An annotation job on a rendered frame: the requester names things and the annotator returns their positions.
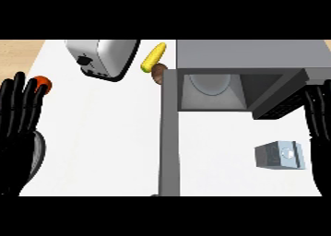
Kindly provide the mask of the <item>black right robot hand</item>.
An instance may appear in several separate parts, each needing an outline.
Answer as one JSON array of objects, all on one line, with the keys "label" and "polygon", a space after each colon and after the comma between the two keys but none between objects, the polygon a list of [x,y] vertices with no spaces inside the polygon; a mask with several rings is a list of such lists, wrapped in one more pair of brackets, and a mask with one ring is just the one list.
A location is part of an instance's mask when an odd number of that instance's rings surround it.
[{"label": "black right robot hand", "polygon": [[331,197],[331,79],[305,90],[305,118],[313,181],[321,195]]}]

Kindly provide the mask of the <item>grey microwave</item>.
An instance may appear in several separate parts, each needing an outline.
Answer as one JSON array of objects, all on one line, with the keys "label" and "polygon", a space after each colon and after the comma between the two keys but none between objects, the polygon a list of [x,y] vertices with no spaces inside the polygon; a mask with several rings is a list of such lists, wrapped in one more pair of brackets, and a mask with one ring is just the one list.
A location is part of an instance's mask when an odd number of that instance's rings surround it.
[{"label": "grey microwave", "polygon": [[321,40],[178,40],[182,112],[250,112],[277,120],[303,105],[305,89],[331,80]]}]

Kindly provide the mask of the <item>silver toaster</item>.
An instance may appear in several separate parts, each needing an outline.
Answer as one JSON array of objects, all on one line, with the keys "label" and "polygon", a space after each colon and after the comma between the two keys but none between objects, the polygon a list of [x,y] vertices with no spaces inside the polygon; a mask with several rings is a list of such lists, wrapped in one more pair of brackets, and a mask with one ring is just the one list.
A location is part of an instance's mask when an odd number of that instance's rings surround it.
[{"label": "silver toaster", "polygon": [[139,40],[65,41],[83,75],[113,82],[127,74],[139,44]]}]

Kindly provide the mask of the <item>grey microwave door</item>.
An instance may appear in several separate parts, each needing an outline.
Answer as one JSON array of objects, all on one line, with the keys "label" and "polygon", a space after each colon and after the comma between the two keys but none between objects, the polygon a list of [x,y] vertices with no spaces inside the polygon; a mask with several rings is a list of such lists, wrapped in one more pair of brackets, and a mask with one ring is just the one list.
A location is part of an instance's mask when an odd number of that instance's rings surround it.
[{"label": "grey microwave door", "polygon": [[161,86],[160,196],[181,195],[178,72],[164,71]]}]

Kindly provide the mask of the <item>yellow corn cob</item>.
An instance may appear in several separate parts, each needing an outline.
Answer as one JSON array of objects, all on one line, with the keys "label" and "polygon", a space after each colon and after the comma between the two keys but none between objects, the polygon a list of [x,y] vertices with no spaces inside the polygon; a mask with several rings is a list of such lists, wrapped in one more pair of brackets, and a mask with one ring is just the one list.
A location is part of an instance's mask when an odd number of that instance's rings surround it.
[{"label": "yellow corn cob", "polygon": [[141,69],[145,73],[151,72],[151,68],[158,63],[163,57],[164,51],[166,51],[166,43],[160,42],[157,46],[154,47],[154,49],[151,50],[151,52],[148,53],[148,56],[141,64]]}]

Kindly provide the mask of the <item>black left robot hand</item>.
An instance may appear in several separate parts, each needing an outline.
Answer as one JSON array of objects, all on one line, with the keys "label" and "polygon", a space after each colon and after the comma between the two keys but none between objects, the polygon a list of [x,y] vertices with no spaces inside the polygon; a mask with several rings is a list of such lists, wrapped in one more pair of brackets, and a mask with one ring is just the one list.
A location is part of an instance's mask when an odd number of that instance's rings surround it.
[{"label": "black left robot hand", "polygon": [[37,131],[48,85],[25,73],[6,78],[0,85],[0,196],[18,196],[33,179],[46,150]]}]

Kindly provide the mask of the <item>orange round fruit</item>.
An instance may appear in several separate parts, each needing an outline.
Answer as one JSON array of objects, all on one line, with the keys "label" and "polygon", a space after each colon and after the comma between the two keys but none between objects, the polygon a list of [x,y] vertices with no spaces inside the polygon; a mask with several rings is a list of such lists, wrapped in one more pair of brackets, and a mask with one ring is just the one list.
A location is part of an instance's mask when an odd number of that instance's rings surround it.
[{"label": "orange round fruit", "polygon": [[36,90],[39,90],[40,85],[46,85],[46,91],[45,93],[49,93],[51,89],[52,89],[52,82],[49,80],[48,77],[45,76],[36,76],[36,80],[37,80],[37,87]]}]

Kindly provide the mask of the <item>brown potato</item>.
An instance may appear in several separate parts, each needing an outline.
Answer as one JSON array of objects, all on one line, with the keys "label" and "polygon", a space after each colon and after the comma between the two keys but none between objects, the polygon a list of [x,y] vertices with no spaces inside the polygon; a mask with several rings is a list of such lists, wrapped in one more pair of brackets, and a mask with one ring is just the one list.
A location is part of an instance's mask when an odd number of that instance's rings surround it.
[{"label": "brown potato", "polygon": [[163,73],[167,69],[167,66],[164,64],[155,64],[151,68],[151,77],[154,82],[161,85],[163,84]]}]

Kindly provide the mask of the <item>pale grey milk carton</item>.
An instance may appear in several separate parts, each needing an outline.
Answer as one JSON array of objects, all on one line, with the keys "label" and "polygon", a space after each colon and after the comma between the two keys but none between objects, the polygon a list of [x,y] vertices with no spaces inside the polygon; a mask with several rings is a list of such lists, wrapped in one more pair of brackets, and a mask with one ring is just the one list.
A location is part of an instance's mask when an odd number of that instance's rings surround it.
[{"label": "pale grey milk carton", "polygon": [[305,155],[296,141],[275,141],[254,148],[254,160],[259,168],[272,170],[303,170]]}]

